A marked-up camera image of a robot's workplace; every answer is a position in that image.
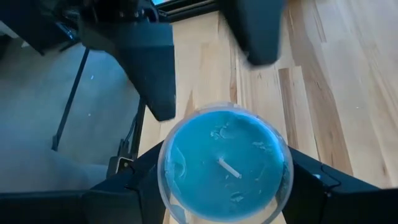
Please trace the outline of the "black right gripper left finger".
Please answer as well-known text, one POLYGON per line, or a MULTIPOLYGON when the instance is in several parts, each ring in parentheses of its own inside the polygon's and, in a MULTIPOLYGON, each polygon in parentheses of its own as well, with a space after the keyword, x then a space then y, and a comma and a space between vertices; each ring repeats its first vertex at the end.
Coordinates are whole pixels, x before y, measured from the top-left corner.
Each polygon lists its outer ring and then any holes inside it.
POLYGON ((89 190, 0 194, 0 224, 162 224, 161 146, 89 190))

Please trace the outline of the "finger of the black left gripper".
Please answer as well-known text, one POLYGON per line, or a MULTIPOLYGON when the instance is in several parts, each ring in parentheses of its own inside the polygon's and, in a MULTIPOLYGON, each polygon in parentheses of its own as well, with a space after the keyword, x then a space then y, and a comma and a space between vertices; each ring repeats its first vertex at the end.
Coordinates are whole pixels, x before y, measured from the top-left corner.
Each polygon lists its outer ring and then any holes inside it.
POLYGON ((113 56, 157 121, 176 114, 175 51, 168 23, 79 22, 84 46, 113 56))
POLYGON ((251 65, 278 60, 285 0, 217 0, 217 5, 251 65))

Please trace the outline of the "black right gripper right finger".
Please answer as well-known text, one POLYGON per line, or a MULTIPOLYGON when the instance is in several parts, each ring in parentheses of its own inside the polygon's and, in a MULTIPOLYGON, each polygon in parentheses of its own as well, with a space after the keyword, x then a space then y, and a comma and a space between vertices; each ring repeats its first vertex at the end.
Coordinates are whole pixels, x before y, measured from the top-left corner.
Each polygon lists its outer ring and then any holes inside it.
POLYGON ((294 179, 287 224, 398 224, 398 188, 380 189, 290 148, 294 179))

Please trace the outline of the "thin black floor strut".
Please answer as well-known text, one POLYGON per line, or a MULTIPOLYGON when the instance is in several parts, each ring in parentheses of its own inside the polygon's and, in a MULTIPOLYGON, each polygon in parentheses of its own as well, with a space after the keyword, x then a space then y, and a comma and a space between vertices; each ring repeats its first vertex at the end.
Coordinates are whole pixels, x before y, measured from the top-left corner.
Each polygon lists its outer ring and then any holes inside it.
POLYGON ((66 125, 66 122, 67 122, 67 119, 68 119, 68 115, 70 113, 70 110, 71 110, 71 107, 72 107, 72 103, 73 103, 73 100, 74 100, 74 97, 75 97, 79 82, 81 80, 81 76, 82 76, 82 73, 83 73, 83 70, 84 70, 84 67, 85 67, 89 52, 90 52, 90 50, 88 48, 86 48, 85 51, 84 51, 83 57, 81 59, 78 71, 76 73, 76 76, 75 76, 75 79, 74 79, 74 82, 73 82, 73 85, 72 85, 72 89, 70 91, 67 103, 65 105, 65 108, 64 108, 64 111, 63 111, 63 114, 62 114, 62 118, 60 120, 60 124, 58 125, 57 132, 52 137, 52 150, 53 151, 58 151, 58 145, 59 145, 60 139, 62 137, 63 130, 65 128, 65 125, 66 125))

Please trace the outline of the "black frame bracket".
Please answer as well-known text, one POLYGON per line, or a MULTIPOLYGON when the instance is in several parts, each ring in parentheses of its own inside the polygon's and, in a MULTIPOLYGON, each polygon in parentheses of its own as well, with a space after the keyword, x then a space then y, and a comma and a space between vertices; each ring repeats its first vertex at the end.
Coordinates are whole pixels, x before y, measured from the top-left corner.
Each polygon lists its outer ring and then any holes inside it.
POLYGON ((146 103, 142 98, 140 98, 137 113, 133 118, 129 132, 125 138, 120 140, 117 155, 111 157, 109 160, 106 178, 117 174, 119 171, 127 169, 132 162, 138 158, 145 109, 146 103))

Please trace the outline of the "black table frame rail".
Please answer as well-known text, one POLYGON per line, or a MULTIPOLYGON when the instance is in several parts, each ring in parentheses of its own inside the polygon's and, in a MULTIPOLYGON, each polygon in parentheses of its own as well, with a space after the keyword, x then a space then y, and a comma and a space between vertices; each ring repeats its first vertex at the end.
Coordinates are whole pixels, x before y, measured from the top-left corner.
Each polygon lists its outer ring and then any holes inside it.
POLYGON ((184 19, 218 11, 215 0, 153 0, 156 8, 166 15, 167 22, 184 19))

